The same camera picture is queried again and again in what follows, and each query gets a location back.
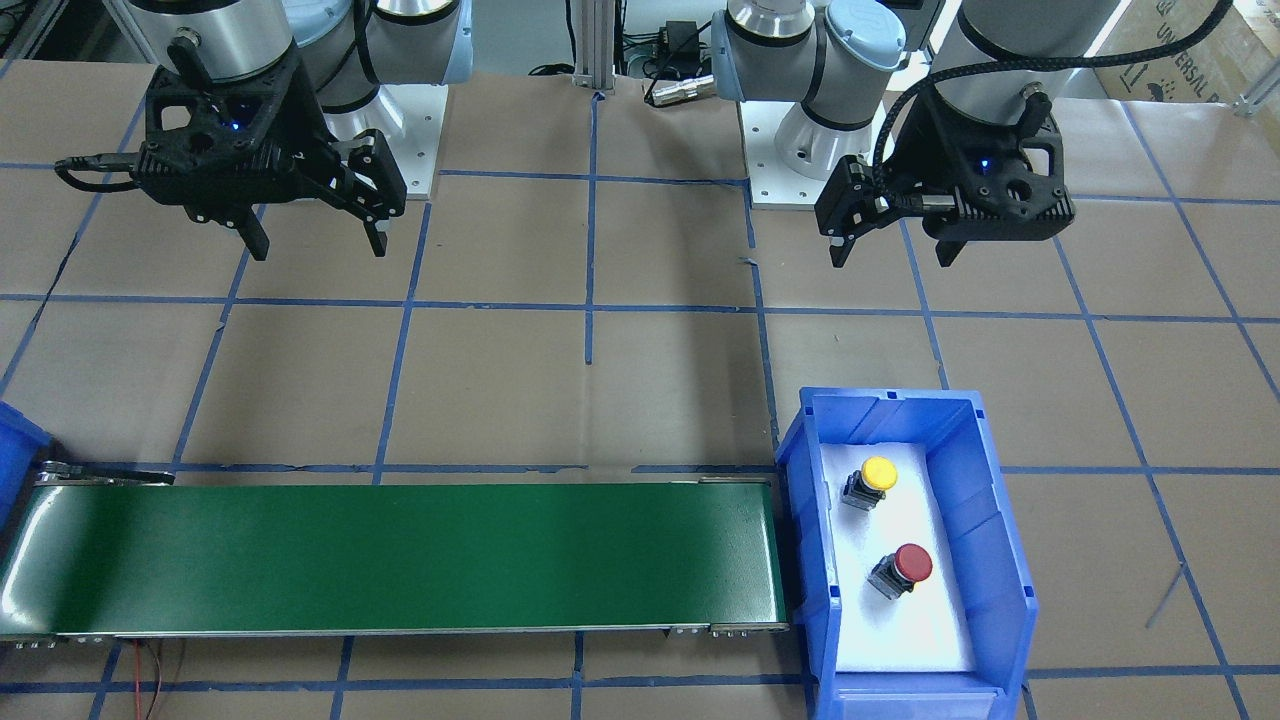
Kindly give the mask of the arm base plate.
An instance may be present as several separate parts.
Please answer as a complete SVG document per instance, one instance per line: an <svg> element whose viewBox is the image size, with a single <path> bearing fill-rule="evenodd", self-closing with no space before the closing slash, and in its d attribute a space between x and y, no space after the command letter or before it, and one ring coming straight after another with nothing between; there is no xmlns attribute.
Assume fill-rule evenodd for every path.
<svg viewBox="0 0 1280 720"><path fill-rule="evenodd" d="M376 128L384 133L404 179L407 197L434 195L436 161L451 88L440 85L383 85L352 111L328 113L326 124L339 140Z"/></svg>
<svg viewBox="0 0 1280 720"><path fill-rule="evenodd" d="M840 159L870 159L886 102L877 104L869 124L852 131L817 123L799 102L740 102L739 115L753 204L810 210Z"/></svg>

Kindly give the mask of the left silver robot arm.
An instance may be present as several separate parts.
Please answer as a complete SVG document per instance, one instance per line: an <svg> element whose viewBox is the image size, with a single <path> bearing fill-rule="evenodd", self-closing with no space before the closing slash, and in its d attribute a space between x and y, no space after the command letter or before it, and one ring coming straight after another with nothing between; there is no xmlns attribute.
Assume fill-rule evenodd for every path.
<svg viewBox="0 0 1280 720"><path fill-rule="evenodd" d="M1065 70L1014 69L945 78L946 70L1018 58L1078 58L1111 1L964 1L914 97L892 152L876 159L872 129L909 51L910 1L730 1L709 28L716 90L732 101L791 102L781 146L824 182L818 231L835 266L856 241L916 217L948 266L973 241L1043 241L1076 217L1052 115Z"/></svg>

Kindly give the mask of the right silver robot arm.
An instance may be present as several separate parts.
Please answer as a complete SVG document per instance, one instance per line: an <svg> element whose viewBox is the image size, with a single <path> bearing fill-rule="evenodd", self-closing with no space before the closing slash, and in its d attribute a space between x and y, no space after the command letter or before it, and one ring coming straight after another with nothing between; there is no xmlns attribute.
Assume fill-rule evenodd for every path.
<svg viewBox="0 0 1280 720"><path fill-rule="evenodd" d="M352 215L376 256L404 213L403 119L372 118L393 86L463 83L468 1L127 1L157 61L140 149L93 168L124 191L236 232L256 260L256 208L317 200Z"/></svg>

